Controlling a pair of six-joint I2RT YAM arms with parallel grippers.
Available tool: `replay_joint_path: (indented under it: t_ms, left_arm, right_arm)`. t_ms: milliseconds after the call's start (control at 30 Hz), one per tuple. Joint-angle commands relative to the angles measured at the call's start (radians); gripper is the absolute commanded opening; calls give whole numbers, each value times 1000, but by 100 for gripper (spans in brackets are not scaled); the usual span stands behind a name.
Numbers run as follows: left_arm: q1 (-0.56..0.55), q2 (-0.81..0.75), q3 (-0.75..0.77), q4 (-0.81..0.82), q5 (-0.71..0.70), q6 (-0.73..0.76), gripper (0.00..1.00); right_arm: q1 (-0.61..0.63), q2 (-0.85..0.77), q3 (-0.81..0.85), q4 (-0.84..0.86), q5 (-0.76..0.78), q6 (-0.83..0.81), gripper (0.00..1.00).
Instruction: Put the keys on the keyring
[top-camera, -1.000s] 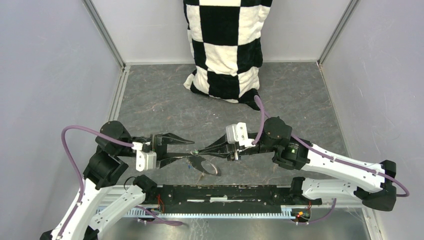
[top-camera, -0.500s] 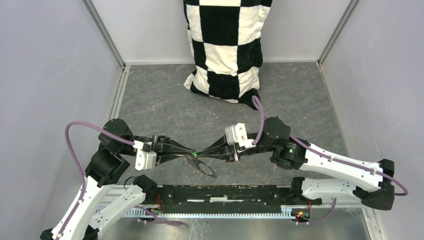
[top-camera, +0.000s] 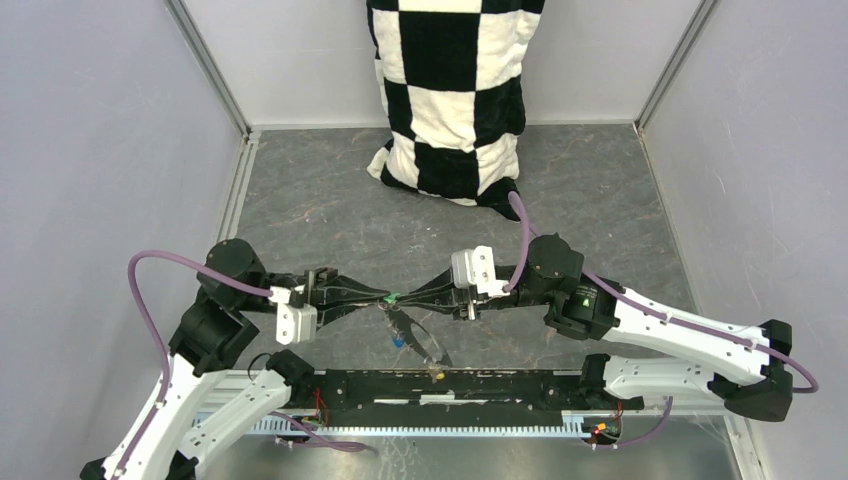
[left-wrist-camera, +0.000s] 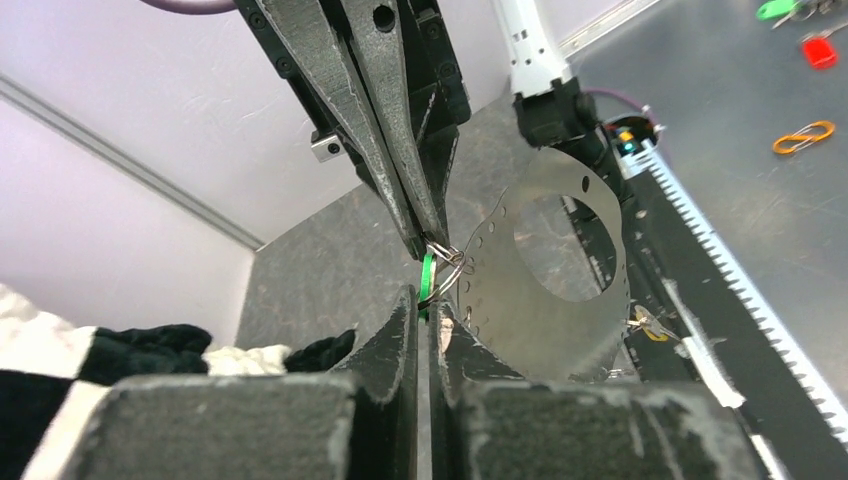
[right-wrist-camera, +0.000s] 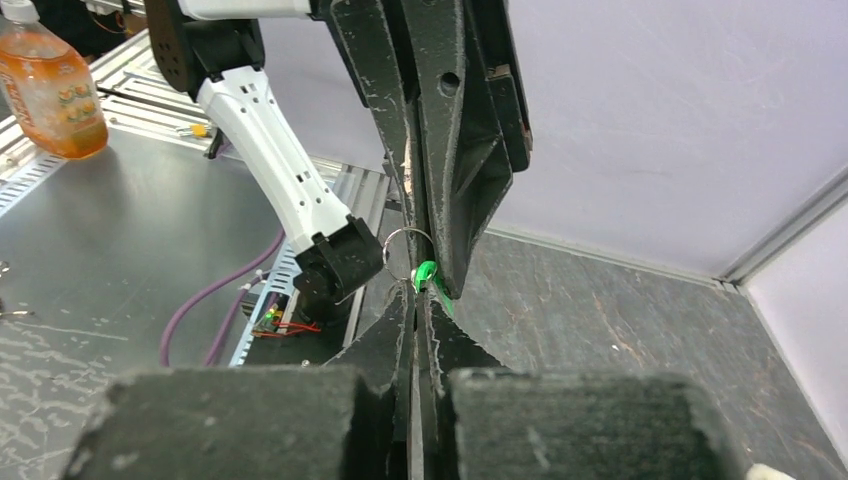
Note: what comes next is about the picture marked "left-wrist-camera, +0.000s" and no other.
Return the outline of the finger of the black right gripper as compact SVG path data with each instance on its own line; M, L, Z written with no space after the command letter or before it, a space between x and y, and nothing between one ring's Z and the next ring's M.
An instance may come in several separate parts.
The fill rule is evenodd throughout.
M412 130L400 12L395 1L344 1L356 59L375 108L408 213L411 235L449 244L447 224L437 212Z
M419 260L426 240L412 237L417 223L407 210L400 181L356 59L351 27L340 2L338 15L318 1L259 1L297 72L338 123L339 132L362 158L377 194L410 255Z

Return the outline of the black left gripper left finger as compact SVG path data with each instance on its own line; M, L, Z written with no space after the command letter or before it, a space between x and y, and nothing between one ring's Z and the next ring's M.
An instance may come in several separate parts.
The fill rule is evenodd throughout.
M418 437L418 295L397 292L385 324L336 368L358 389L349 479L414 479Z

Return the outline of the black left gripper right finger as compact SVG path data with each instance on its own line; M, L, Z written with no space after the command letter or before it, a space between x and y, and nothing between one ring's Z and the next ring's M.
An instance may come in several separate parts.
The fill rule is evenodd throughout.
M521 380L461 323L450 299L428 308L431 466L434 479L462 477L458 403L472 382Z

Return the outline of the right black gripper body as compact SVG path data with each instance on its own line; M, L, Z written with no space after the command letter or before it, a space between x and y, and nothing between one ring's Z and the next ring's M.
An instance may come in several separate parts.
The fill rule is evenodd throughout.
M297 72L281 41L257 9L259 1L240 1L237 9L272 64L292 88L314 124L317 140L331 140L346 153L358 177L377 194L358 153L339 132L338 123ZM318 1L330 14L342 1ZM470 117L461 71L438 5L434 1L395 1L400 12L412 130L437 212L445 215L445 196L458 128Z

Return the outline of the yellow key tag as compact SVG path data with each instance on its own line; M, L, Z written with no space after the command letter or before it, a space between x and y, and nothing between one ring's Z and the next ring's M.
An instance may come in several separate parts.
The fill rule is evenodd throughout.
M633 316L627 322L633 331L642 331L654 342L678 341L679 337L666 328L647 308L633 306Z

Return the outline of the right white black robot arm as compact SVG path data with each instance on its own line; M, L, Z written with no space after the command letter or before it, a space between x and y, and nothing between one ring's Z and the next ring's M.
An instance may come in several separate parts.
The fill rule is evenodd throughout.
M470 102L435 1L240 1L236 5L319 140L334 140L382 200L408 253L449 245L445 197ZM533 1L499 1L518 129L606 172L592 97Z

